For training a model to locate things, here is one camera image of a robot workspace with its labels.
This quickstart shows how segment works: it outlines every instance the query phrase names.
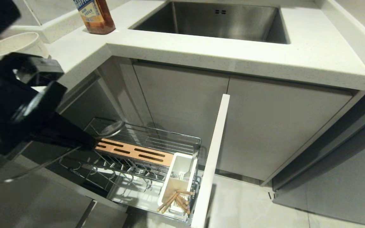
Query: pull-out drawer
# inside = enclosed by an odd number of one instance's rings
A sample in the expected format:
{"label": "pull-out drawer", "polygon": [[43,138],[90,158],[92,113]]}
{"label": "pull-out drawer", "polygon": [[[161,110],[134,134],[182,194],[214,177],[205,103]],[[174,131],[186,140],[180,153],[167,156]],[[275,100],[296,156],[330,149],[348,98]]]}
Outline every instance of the pull-out drawer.
{"label": "pull-out drawer", "polygon": [[[133,206],[149,212],[158,213],[171,219],[184,222],[191,227],[204,227],[213,183],[213,176],[219,155],[219,147],[225,127],[228,105],[229,95],[223,94],[214,127],[212,141],[208,150],[205,169],[203,172],[197,171],[197,159],[195,159],[195,162],[193,162],[194,165],[192,165],[191,158],[193,156],[189,155],[189,153],[181,154],[181,152],[184,153],[189,151],[186,151],[184,142],[186,142],[187,138],[191,136],[185,136],[183,134],[172,132],[172,134],[181,136],[181,141],[173,142],[174,144],[171,145],[173,147],[172,149],[170,149],[171,146],[165,146],[164,144],[157,147],[163,147],[163,151],[172,152],[175,150],[176,153],[174,153],[174,159],[171,161],[171,165],[169,165],[169,158],[162,154],[157,154],[159,159],[155,158],[156,161],[149,162],[146,157],[154,157],[153,154],[156,154],[155,150],[147,149],[146,152],[151,153],[147,154],[148,156],[145,156],[144,153],[136,153],[135,155],[131,155],[132,153],[128,152],[128,150],[131,151],[133,148],[129,148],[129,146],[124,143],[117,143],[116,141],[111,140],[105,140],[99,144],[97,150],[95,151],[99,157],[86,156],[87,158],[84,159],[84,161],[80,161],[81,157],[80,154],[78,154],[77,157],[67,157],[62,159],[60,164],[62,164],[74,174],[85,177],[85,179],[91,183],[90,185],[93,185],[92,187],[90,186],[91,188],[95,187],[108,190],[108,186],[111,185],[112,187],[110,187],[109,193],[107,194],[107,199],[113,202],[127,206]],[[152,130],[155,131],[154,135],[159,136],[158,133],[161,130]],[[127,137],[135,141],[134,144],[143,145],[141,144],[143,143],[142,137],[139,136],[139,128],[134,128],[133,125],[127,124],[122,131],[124,131],[124,134],[127,135]],[[153,139],[153,135],[145,136],[144,140],[146,141],[150,139],[167,141],[161,138]],[[194,143],[194,148],[195,144],[198,143],[196,140],[199,140],[200,144],[199,138],[192,137],[191,139],[194,140],[191,142]],[[112,150],[115,151],[113,153],[115,155],[110,157],[108,152],[111,152]],[[135,150],[144,152],[143,147],[137,147]],[[142,160],[139,160],[138,156],[142,155],[144,159],[142,158]],[[191,191],[194,192],[193,196],[189,196],[187,198],[190,201],[189,209],[191,213],[188,215],[182,210],[178,211],[179,208],[177,205],[174,205],[174,207],[171,206],[164,213],[161,211],[157,212],[162,199],[168,198],[166,195],[169,193],[167,192],[167,189],[165,189],[166,186],[169,187],[174,185],[175,183],[173,182],[183,182],[184,172],[189,170],[189,168],[191,168],[191,174],[189,175],[188,179],[186,179],[186,183],[188,183],[188,185],[184,185],[183,189],[191,189]],[[180,176],[175,176],[176,170],[183,170],[184,172],[180,172]],[[168,176],[172,174],[173,176],[172,178],[166,179],[166,174]],[[106,178],[107,181],[102,181],[100,178]]]}

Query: stainless steel sink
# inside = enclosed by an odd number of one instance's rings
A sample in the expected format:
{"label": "stainless steel sink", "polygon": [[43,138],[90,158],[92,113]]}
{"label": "stainless steel sink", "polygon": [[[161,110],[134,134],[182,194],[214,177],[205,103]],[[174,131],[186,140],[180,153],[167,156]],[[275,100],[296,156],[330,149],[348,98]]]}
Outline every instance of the stainless steel sink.
{"label": "stainless steel sink", "polygon": [[275,7],[170,2],[135,30],[288,44]]}

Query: bottle label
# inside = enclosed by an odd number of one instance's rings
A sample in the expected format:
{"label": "bottle label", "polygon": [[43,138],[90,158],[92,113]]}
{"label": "bottle label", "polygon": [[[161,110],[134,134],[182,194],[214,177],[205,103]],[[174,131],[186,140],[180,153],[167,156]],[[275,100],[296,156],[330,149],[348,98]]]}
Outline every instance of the bottle label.
{"label": "bottle label", "polygon": [[74,0],[81,18],[85,22],[103,22],[101,11],[95,0]]}

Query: chopstick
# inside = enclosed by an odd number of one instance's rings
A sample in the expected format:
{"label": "chopstick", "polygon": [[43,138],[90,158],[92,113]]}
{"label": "chopstick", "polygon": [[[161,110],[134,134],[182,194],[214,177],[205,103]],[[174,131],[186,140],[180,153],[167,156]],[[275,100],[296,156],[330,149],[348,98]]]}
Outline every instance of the chopstick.
{"label": "chopstick", "polygon": [[164,212],[166,212],[166,210],[175,201],[181,209],[183,209],[187,214],[190,214],[190,210],[188,207],[189,202],[186,199],[184,199],[182,196],[180,196],[180,194],[193,195],[194,193],[177,190],[161,206],[159,206],[157,208],[157,212],[159,212],[162,209],[161,213],[164,214]]}
{"label": "chopstick", "polygon": [[177,196],[178,196],[178,193],[174,193],[174,195],[171,198],[171,200],[162,209],[162,211],[161,211],[162,214],[164,214],[164,212],[171,206],[171,204],[174,202],[174,200],[177,198]]}
{"label": "chopstick", "polygon": [[181,191],[181,190],[177,190],[178,193],[181,193],[181,194],[187,194],[187,195],[194,195],[194,192],[187,192],[187,191]]}

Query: white bowl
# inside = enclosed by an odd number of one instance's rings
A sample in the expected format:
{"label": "white bowl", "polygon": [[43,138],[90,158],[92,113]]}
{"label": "white bowl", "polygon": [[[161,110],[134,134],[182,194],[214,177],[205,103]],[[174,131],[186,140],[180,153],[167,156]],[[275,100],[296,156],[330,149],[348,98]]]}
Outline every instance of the white bowl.
{"label": "white bowl", "polygon": [[49,57],[49,52],[45,44],[36,32],[25,32],[1,40],[0,60],[3,56],[11,52],[31,54],[43,58]]}

